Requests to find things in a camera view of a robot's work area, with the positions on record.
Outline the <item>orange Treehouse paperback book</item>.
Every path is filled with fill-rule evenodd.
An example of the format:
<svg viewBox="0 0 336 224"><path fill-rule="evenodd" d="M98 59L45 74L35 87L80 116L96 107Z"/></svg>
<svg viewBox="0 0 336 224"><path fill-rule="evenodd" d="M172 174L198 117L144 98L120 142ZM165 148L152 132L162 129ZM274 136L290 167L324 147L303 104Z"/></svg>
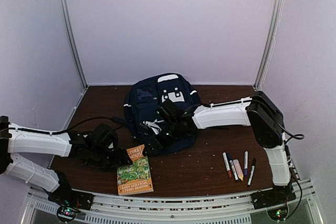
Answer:
<svg viewBox="0 0 336 224"><path fill-rule="evenodd" d="M143 154L145 145L127 149L131 165L117 168L118 195L135 195L154 191L148 157Z"/></svg>

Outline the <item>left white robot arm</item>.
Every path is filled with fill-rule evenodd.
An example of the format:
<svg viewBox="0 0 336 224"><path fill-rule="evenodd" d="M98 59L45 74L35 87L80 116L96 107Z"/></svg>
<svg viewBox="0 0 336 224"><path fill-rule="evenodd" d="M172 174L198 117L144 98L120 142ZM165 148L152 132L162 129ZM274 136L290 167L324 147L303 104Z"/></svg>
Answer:
<svg viewBox="0 0 336 224"><path fill-rule="evenodd" d="M103 169L132 164L127 150L118 147L116 131L106 124L84 132L73 128L42 131L10 123L7 116L1 116L1 173L41 187L52 201L71 208L89 203L92 195L76 192L64 173L44 168L22 153L78 158Z"/></svg>

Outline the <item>navy blue student backpack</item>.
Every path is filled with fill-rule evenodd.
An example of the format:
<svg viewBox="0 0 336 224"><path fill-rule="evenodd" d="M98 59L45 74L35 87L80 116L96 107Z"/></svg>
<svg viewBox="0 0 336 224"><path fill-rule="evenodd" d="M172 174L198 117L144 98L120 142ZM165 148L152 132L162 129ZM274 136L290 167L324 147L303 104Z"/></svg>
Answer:
<svg viewBox="0 0 336 224"><path fill-rule="evenodd" d="M197 91L178 73L141 80L124 99L124 117L114 117L144 145L147 156L175 153L193 146L197 129L193 112L201 104Z"/></svg>

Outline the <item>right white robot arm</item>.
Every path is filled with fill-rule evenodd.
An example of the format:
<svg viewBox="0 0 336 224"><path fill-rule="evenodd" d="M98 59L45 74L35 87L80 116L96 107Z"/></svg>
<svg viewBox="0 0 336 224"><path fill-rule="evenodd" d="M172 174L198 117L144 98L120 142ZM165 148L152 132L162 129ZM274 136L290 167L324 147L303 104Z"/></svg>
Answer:
<svg viewBox="0 0 336 224"><path fill-rule="evenodd" d="M272 173L272 189L252 194L255 208L294 200L291 154L288 142L302 140L303 134L286 130L282 112L262 91L252 97L217 104L199 103L182 109L165 98L157 105L154 119L139 125L149 133L155 152L171 146L182 137L211 127L241 125L252 128L256 142L265 150Z"/></svg>

